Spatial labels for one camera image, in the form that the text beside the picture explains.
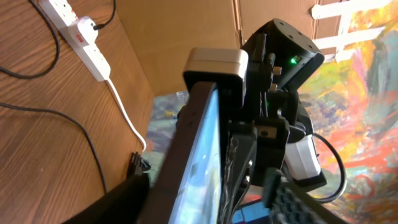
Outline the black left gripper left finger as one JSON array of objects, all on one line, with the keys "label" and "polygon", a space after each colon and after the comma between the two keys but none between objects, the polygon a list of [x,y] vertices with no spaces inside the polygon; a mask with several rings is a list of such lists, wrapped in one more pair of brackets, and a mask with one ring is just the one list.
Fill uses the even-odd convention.
[{"label": "black left gripper left finger", "polygon": [[148,174],[130,177],[65,223],[135,223],[146,201],[149,187]]}]

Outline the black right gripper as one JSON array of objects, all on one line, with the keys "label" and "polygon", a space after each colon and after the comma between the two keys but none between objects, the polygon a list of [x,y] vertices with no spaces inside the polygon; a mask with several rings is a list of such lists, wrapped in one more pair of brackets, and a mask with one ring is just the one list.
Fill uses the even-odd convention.
[{"label": "black right gripper", "polygon": [[243,122],[256,132],[229,137],[224,165],[220,222],[231,223],[249,184],[261,186],[268,168],[280,169],[286,145],[300,140],[297,90],[246,93],[243,107],[230,112],[232,121]]}]

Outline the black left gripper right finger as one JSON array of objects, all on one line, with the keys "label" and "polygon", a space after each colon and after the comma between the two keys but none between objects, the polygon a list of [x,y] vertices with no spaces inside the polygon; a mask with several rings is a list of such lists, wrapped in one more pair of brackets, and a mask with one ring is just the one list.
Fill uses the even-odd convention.
[{"label": "black left gripper right finger", "polygon": [[262,200],[271,223],[345,224],[276,168],[265,172]]}]

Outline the Samsung Galaxy smartphone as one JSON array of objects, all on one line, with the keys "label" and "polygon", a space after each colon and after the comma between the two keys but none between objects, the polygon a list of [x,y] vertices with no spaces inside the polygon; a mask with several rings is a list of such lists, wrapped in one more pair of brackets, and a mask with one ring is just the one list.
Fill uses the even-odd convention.
[{"label": "Samsung Galaxy smartphone", "polygon": [[180,113],[138,223],[216,223],[220,198],[218,90],[215,83],[198,82]]}]

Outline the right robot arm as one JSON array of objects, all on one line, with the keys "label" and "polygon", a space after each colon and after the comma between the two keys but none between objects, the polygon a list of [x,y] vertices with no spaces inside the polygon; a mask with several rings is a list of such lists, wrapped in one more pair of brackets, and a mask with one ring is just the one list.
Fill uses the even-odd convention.
[{"label": "right robot arm", "polygon": [[323,220],[299,203],[322,204],[309,191],[326,185],[313,124],[298,88],[324,56],[299,30],[280,19],[259,28],[243,46],[249,56],[243,105],[221,105],[223,189],[218,217],[230,223],[251,185],[273,223]]}]

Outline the white USB charger plug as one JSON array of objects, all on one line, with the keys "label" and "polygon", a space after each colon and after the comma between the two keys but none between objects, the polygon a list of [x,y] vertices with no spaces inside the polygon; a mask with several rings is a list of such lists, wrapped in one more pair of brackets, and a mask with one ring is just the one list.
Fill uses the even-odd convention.
[{"label": "white USB charger plug", "polygon": [[80,47],[94,44],[98,31],[94,30],[95,22],[88,16],[81,17],[70,27],[70,33]]}]

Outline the colourful painted floor mat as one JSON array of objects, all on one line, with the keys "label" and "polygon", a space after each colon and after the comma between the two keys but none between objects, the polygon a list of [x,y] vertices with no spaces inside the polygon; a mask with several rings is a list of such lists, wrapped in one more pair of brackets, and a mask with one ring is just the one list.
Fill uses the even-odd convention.
[{"label": "colourful painted floor mat", "polygon": [[397,222],[397,2],[321,19],[315,1],[162,1],[153,21],[167,31],[149,67],[156,98],[147,156],[155,179],[187,100],[183,65],[193,47],[231,47],[273,18],[313,40],[325,63],[301,87],[315,131],[339,152],[347,188],[327,208],[350,223]]}]

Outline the white power strip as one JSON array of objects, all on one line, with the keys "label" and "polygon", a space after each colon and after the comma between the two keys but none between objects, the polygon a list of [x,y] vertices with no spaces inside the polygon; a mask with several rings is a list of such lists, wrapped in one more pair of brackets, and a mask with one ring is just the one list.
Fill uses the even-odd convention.
[{"label": "white power strip", "polygon": [[39,0],[39,6],[94,78],[99,82],[108,80],[111,67],[95,43],[96,23],[88,16],[78,17],[67,0]]}]

